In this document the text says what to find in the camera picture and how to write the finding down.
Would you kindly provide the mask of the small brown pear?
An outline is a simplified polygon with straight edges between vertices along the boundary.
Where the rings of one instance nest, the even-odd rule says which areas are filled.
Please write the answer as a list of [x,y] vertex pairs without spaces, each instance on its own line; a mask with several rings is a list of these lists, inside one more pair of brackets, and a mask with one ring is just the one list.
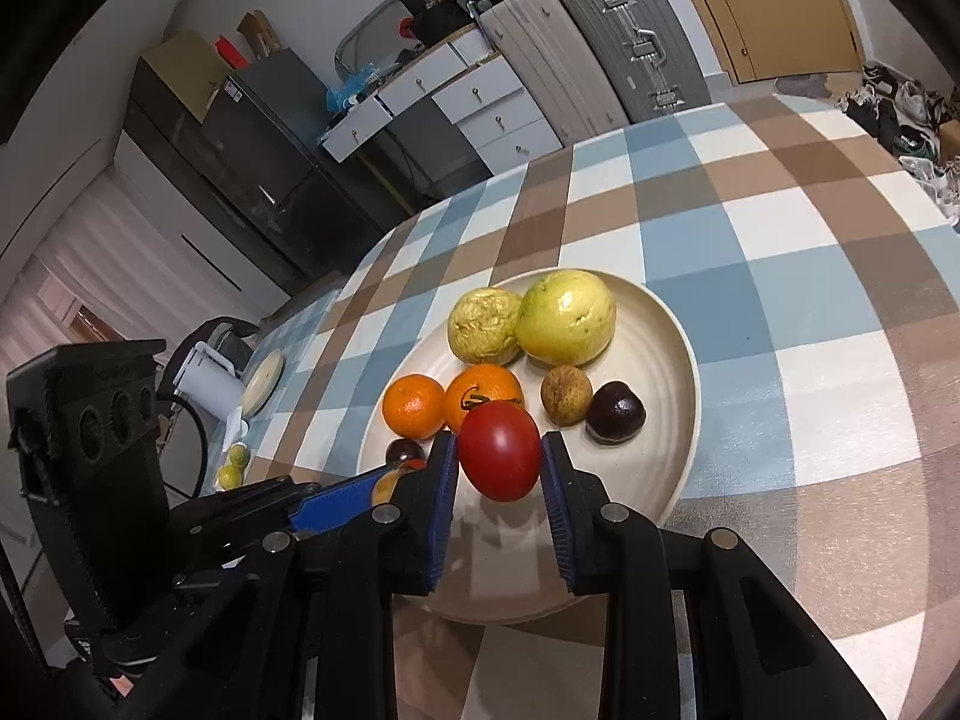
[[389,504],[392,499],[392,495],[395,491],[395,486],[397,486],[398,480],[402,476],[398,468],[392,468],[388,472],[384,473],[376,481],[373,490],[371,491],[371,505],[377,507],[378,505]]
[[540,383],[540,401],[545,413],[553,424],[560,427],[583,421],[592,394],[592,383],[579,367],[553,367]]

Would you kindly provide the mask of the dark plum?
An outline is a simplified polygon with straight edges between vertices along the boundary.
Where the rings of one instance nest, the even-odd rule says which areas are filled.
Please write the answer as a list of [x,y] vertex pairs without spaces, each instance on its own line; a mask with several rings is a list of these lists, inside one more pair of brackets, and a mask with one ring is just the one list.
[[601,444],[623,444],[646,424],[646,406],[621,380],[602,385],[592,395],[586,415],[587,433]]
[[423,447],[421,447],[416,440],[399,437],[387,445],[387,465],[402,465],[402,461],[412,460],[412,458],[423,458],[423,460],[427,460],[427,456],[425,452],[423,452]]

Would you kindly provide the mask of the orange tangerine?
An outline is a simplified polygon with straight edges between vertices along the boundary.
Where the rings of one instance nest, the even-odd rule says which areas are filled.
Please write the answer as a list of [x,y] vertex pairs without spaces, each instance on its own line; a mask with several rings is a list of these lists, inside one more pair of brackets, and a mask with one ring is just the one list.
[[489,401],[511,401],[524,405],[523,387],[506,367],[475,364],[451,380],[443,398],[443,418],[451,433],[457,434],[470,411]]
[[423,374],[395,379],[382,397],[381,413],[387,427],[404,439],[427,440],[441,431],[444,388]]

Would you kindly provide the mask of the wrinkled yellow guava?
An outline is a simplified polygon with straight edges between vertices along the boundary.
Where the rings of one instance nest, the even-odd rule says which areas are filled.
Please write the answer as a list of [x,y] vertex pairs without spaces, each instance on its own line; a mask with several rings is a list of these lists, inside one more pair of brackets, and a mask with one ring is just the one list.
[[500,288],[460,296],[446,323],[451,353],[466,364],[508,366],[521,353],[516,337],[521,302],[521,296]]

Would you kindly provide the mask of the green yellow guava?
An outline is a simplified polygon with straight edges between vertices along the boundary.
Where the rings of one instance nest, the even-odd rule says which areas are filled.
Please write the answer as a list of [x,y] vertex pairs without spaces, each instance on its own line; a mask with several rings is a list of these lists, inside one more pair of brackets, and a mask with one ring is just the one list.
[[610,344],[617,303],[604,280],[584,270],[550,271],[524,294],[516,337],[550,366],[583,366]]

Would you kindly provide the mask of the yellow green citrus front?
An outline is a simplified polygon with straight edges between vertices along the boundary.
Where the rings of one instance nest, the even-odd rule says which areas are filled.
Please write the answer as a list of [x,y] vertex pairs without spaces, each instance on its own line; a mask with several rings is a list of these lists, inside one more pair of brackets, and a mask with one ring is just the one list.
[[233,491],[244,484],[244,470],[234,463],[223,463],[217,473],[217,486],[220,491]]

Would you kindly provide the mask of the yellow green citrus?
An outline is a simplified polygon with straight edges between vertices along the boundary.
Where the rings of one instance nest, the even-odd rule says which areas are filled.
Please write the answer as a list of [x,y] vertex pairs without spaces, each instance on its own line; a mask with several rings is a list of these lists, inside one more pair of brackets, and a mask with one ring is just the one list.
[[217,473],[217,486],[220,491],[233,491],[244,484],[244,470],[234,463],[223,463]]
[[249,447],[247,447],[244,442],[235,442],[235,444],[229,447],[228,452],[226,452],[226,461],[228,461],[231,466],[245,470],[247,465],[249,465],[249,461],[251,461]]

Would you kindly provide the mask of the yellow green citrus back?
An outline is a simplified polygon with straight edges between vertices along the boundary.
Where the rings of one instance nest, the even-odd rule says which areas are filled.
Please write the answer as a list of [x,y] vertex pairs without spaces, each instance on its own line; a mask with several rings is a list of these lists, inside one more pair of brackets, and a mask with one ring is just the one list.
[[229,447],[228,452],[226,452],[226,461],[228,461],[231,466],[245,470],[247,465],[249,465],[249,461],[251,461],[249,447],[247,447],[244,442],[235,442],[235,444]]

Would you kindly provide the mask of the white kettle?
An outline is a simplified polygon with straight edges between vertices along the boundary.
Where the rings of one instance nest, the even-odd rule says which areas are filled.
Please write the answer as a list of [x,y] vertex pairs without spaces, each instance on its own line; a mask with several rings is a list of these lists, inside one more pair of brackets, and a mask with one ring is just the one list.
[[205,341],[197,341],[187,351],[172,385],[174,394],[223,422],[239,408],[244,394],[244,383],[236,374],[236,367]]

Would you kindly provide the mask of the small cream plate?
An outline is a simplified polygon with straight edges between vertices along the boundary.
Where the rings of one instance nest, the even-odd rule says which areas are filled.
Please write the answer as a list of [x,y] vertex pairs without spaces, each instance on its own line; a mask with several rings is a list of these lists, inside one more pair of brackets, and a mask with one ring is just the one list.
[[241,397],[241,416],[252,418],[265,406],[275,392],[285,369],[285,355],[279,350],[270,351],[252,374]]

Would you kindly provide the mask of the black refrigerator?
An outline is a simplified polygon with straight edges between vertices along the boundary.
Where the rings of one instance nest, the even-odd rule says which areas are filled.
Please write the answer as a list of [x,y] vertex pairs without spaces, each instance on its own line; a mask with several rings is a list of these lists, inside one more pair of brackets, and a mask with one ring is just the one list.
[[367,167],[317,144],[325,117],[325,86],[288,50],[226,76],[203,119],[142,57],[125,133],[222,238],[293,296],[352,271],[409,217]]

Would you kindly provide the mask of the white drawer desk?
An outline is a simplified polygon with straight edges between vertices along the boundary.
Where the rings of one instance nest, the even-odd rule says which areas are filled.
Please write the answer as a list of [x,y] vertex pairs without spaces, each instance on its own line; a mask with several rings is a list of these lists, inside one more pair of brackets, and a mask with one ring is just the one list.
[[320,144],[342,163],[425,99],[459,130],[491,174],[562,148],[526,85],[477,26],[459,29],[405,65],[327,130]]

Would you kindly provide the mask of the beige suitcase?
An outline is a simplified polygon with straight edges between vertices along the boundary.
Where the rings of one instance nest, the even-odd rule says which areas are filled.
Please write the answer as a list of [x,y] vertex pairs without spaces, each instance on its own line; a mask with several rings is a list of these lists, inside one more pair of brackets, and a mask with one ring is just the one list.
[[483,11],[478,23],[563,145],[630,124],[562,0],[503,0]]

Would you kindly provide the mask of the silver suitcase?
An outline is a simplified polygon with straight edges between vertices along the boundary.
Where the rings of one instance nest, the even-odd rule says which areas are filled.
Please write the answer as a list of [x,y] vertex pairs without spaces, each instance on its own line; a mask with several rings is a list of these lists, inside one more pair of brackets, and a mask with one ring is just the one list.
[[711,94],[669,0],[562,0],[632,124],[708,106]]

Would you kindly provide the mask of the cardboard box on floor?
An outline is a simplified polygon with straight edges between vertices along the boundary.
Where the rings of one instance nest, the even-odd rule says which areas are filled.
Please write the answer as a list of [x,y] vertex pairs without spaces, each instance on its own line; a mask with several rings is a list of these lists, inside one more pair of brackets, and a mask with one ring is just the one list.
[[960,156],[960,122],[944,122],[937,130],[940,143],[940,161],[947,164]]

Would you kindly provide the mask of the wooden door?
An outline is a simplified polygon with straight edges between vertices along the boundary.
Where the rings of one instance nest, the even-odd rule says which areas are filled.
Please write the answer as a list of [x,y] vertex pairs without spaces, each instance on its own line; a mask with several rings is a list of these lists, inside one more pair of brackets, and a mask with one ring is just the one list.
[[732,82],[861,68],[848,0],[692,0]]

